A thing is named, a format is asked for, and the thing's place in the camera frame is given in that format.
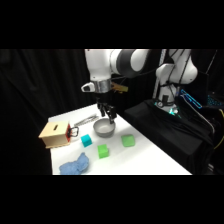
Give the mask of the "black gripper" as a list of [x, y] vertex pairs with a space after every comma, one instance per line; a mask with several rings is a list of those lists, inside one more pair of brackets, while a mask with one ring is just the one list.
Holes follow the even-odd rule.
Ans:
[[[105, 117], [105, 108], [104, 106], [108, 106], [110, 102], [110, 93], [96, 93], [96, 102], [97, 102], [97, 107], [101, 113], [102, 117]], [[114, 106], [109, 106], [108, 107], [108, 117], [110, 120], [110, 123], [114, 123], [114, 119], [117, 117], [116, 114], [116, 108]]]

